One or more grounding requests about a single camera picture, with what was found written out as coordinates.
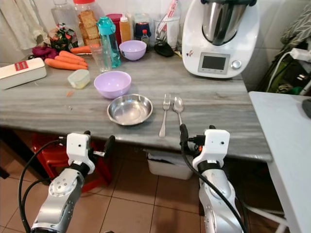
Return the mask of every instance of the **red lid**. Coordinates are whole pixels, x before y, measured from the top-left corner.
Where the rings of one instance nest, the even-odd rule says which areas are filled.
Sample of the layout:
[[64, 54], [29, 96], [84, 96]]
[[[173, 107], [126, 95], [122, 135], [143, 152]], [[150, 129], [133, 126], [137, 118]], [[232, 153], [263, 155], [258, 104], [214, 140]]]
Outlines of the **red lid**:
[[120, 21], [122, 14], [108, 14], [106, 16], [111, 18], [111, 20], [115, 23]]
[[95, 0], [73, 0], [73, 3], [75, 4], [88, 4], [95, 2]]

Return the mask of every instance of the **digital display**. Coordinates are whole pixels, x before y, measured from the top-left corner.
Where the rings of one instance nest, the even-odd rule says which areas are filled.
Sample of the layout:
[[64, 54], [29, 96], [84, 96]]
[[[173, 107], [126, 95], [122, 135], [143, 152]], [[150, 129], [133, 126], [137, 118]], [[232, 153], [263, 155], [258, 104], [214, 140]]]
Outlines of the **digital display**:
[[223, 70], [225, 67], [225, 60], [225, 57], [204, 56], [202, 68]]

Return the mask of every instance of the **red chair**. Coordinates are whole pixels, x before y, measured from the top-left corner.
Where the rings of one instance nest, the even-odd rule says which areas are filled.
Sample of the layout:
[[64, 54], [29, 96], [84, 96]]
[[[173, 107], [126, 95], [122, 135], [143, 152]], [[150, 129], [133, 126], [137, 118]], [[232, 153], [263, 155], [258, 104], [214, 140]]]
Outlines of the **red chair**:
[[[33, 134], [33, 148], [34, 152], [37, 152], [44, 144], [56, 140], [56, 136], [46, 135], [46, 134]], [[91, 143], [94, 150], [98, 150], [95, 143]], [[42, 150], [38, 154], [38, 160], [46, 170], [49, 177], [53, 178], [59, 175], [57, 168], [68, 167], [68, 157], [66, 153], [66, 147], [60, 145], [50, 145]], [[91, 181], [86, 181], [82, 188], [82, 192], [88, 192], [89, 190], [101, 185], [109, 185], [112, 181], [111, 175], [112, 159], [104, 160], [99, 158], [95, 165], [95, 174], [97, 177]]]

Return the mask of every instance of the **purple bowl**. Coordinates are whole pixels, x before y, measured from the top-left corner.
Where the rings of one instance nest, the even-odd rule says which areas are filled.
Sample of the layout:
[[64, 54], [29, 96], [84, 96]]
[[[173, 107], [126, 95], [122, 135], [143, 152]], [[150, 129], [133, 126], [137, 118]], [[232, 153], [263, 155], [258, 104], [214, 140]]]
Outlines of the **purple bowl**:
[[97, 91], [108, 99], [125, 95], [131, 87], [131, 76], [122, 71], [109, 71], [94, 80]]
[[136, 61], [144, 56], [147, 45], [145, 42], [139, 40], [129, 40], [120, 44], [119, 49], [123, 57], [131, 61]]

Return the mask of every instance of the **stainless steel bowl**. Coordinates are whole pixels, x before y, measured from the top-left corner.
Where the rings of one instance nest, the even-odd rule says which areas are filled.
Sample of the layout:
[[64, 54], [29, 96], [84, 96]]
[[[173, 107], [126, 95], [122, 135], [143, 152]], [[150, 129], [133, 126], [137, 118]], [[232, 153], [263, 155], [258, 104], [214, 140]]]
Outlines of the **stainless steel bowl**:
[[137, 125], [150, 117], [153, 111], [151, 101], [138, 94], [120, 96], [107, 108], [109, 119], [119, 125]]

